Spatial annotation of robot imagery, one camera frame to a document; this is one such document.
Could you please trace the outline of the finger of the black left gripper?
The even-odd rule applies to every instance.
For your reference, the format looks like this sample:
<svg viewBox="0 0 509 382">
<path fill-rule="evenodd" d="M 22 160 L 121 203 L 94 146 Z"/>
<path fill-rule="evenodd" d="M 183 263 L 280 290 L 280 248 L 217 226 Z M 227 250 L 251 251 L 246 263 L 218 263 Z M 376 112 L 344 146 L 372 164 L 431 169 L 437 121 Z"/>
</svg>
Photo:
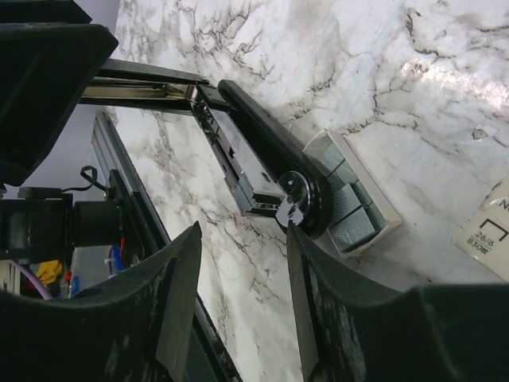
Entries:
<svg viewBox="0 0 509 382">
<path fill-rule="evenodd" d="M 1 26 L 1 181 L 20 186 L 47 158 L 118 42 L 103 25 Z"/>
</svg>

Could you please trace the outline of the staple box tray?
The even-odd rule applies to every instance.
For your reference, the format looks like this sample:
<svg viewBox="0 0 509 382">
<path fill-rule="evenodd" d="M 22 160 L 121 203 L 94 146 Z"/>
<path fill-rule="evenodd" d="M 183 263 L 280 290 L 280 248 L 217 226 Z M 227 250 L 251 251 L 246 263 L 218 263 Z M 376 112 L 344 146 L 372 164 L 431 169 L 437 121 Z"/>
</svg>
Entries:
<svg viewBox="0 0 509 382">
<path fill-rule="evenodd" d="M 332 216 L 317 240 L 337 259 L 360 255 L 402 224 L 402 218 L 348 141 L 322 131 L 302 151 L 331 185 Z"/>
</svg>

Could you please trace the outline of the cream staple box sleeve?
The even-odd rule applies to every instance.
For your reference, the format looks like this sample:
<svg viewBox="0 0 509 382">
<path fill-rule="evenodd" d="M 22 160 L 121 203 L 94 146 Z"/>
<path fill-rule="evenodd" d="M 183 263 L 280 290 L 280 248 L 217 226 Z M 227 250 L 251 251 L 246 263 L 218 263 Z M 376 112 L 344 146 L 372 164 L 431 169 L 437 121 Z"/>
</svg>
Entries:
<svg viewBox="0 0 509 382">
<path fill-rule="evenodd" d="M 465 262 L 451 274 L 459 283 L 508 282 L 508 176 L 467 194 L 453 246 Z"/>
</svg>

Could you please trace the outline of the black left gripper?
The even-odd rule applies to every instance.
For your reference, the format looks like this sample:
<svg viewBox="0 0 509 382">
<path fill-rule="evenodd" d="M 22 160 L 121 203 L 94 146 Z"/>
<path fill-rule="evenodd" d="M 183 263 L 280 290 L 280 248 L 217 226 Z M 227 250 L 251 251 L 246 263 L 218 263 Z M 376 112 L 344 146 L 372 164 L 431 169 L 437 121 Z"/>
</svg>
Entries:
<svg viewBox="0 0 509 382">
<path fill-rule="evenodd" d="M 72 261 L 73 195 L 58 188 L 21 187 L 1 200 L 1 259 L 19 263 Z"/>
</svg>

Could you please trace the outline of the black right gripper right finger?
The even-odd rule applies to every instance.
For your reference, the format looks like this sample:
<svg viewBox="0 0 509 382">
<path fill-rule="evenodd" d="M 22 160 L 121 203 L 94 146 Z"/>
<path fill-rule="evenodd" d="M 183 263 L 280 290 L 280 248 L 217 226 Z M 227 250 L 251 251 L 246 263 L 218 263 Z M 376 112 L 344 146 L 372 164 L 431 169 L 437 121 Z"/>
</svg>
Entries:
<svg viewBox="0 0 509 382">
<path fill-rule="evenodd" d="M 508 287 L 399 292 L 287 230 L 287 260 L 306 381 L 505 381 Z"/>
</svg>

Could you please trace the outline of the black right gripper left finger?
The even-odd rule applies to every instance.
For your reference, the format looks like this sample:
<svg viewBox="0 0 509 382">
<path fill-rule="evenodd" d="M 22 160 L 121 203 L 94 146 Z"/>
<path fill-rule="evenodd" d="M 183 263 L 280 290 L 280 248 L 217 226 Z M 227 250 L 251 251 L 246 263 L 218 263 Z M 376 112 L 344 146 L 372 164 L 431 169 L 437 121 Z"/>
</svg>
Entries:
<svg viewBox="0 0 509 382">
<path fill-rule="evenodd" d="M 183 380 L 201 238 L 194 224 L 148 259 L 73 298 L 2 293 L 2 380 Z"/>
</svg>

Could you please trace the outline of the black stapler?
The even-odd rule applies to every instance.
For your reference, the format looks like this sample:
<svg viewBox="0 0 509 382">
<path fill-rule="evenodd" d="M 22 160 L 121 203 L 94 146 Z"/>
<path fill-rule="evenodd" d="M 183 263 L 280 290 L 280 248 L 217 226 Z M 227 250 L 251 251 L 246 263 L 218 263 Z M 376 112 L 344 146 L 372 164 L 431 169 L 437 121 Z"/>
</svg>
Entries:
<svg viewBox="0 0 509 382">
<path fill-rule="evenodd" d="M 244 216 L 297 225 L 313 239 L 332 216 L 331 185 L 300 144 L 235 81 L 109 59 L 81 103 L 191 115 Z"/>
</svg>

